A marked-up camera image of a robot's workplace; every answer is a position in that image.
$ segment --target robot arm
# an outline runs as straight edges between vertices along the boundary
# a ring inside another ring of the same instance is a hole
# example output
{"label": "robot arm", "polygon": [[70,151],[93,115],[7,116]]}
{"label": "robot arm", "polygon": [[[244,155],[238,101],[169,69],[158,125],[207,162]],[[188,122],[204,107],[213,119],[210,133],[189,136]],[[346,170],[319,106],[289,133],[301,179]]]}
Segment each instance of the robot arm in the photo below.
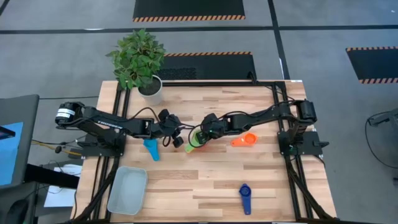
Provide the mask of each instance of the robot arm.
{"label": "robot arm", "polygon": [[[290,112],[290,106],[297,107],[297,116]],[[299,141],[307,126],[317,121],[313,103],[308,100],[283,101],[270,108],[252,114],[240,111],[230,112],[217,118],[209,114],[201,123],[201,133],[198,139],[218,139],[222,136],[237,135],[249,131],[253,126],[271,121],[287,120],[293,126],[288,130],[289,142]]]}
{"label": "robot arm", "polygon": [[113,114],[99,111],[92,106],[85,106],[80,102],[66,102],[60,105],[55,122],[58,129],[76,127],[86,133],[96,137],[106,137],[110,140],[115,136],[109,136],[108,129],[103,129],[96,125],[103,124],[111,128],[124,131],[127,135],[139,139],[157,139],[172,137],[175,147],[182,145],[183,141],[180,134],[180,120],[174,114],[164,109],[159,113],[159,122],[153,118],[122,118]]}

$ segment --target yellow-green object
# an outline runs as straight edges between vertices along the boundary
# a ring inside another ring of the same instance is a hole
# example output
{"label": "yellow-green object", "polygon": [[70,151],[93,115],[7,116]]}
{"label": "yellow-green object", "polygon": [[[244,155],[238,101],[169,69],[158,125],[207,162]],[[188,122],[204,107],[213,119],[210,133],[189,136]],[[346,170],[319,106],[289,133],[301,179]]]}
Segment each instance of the yellow-green object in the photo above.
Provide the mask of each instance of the yellow-green object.
{"label": "yellow-green object", "polygon": [[[192,140],[191,140],[191,143],[192,143],[194,146],[200,146],[200,144],[199,144],[199,142],[198,142],[198,138],[197,138],[197,133],[199,133],[199,132],[200,132],[200,131],[195,131],[195,132],[193,133],[193,138],[192,138]],[[187,153],[192,152],[194,149],[195,149],[195,148],[194,148],[193,146],[191,146],[191,144],[189,144],[189,142],[188,142],[188,144],[185,146],[185,152],[187,152]]]}

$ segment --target green plant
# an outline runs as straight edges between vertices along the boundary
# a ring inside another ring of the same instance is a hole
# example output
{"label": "green plant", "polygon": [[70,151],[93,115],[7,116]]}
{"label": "green plant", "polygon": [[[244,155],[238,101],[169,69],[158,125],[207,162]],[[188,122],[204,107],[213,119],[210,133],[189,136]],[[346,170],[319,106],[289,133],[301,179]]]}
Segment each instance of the green plant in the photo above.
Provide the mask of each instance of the green plant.
{"label": "green plant", "polygon": [[106,56],[112,57],[113,73],[121,86],[132,89],[134,86],[145,88],[151,84],[153,74],[159,71],[164,62],[163,44],[142,29],[118,40],[118,47]]}

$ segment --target orange cup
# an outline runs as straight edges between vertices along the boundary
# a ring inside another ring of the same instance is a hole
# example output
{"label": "orange cup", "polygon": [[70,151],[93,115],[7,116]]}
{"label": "orange cup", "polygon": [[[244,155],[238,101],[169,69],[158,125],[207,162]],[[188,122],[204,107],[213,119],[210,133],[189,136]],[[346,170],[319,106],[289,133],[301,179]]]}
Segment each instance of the orange cup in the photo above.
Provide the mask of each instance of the orange cup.
{"label": "orange cup", "polygon": [[246,133],[244,136],[231,141],[231,145],[238,146],[253,146],[257,142],[258,137],[253,133]]}

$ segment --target yellow and black striped tape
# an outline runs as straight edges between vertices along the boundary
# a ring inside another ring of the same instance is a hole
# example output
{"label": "yellow and black striped tape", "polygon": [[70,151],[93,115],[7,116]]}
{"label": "yellow and black striped tape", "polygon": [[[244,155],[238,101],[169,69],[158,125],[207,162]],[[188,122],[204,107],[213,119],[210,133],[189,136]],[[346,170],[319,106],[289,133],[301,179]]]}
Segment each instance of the yellow and black striped tape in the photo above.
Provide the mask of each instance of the yellow and black striped tape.
{"label": "yellow and black striped tape", "polygon": [[398,83],[398,78],[367,78],[359,80],[362,84],[385,84],[385,83]]}
{"label": "yellow and black striped tape", "polygon": [[201,53],[166,53],[165,57],[172,56],[204,56],[204,55],[252,55],[251,52],[201,52]]}
{"label": "yellow and black striped tape", "polygon": [[217,21],[217,20],[243,20],[242,15],[223,16],[157,16],[157,17],[135,17],[133,22],[173,22],[173,21]]}
{"label": "yellow and black striped tape", "polygon": [[388,49],[398,49],[398,47],[348,47],[347,52],[352,50],[388,50]]}

